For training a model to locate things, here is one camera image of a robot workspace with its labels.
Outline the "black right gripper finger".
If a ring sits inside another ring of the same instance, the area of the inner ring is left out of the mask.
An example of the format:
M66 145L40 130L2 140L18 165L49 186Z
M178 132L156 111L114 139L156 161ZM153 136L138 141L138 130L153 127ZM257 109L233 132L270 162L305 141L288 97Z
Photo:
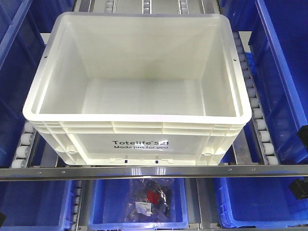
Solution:
M308 125L302 126L297 132L297 135L303 145L308 145Z
M308 178L295 179L289 185L289 189L297 200L308 198Z

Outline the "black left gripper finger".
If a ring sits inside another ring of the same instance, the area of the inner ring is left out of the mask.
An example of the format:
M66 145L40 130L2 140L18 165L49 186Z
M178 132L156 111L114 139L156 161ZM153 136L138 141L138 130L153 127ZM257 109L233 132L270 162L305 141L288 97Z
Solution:
M2 225L2 224L4 223L5 220L6 220L5 214L3 214L2 212L0 212L0 225Z

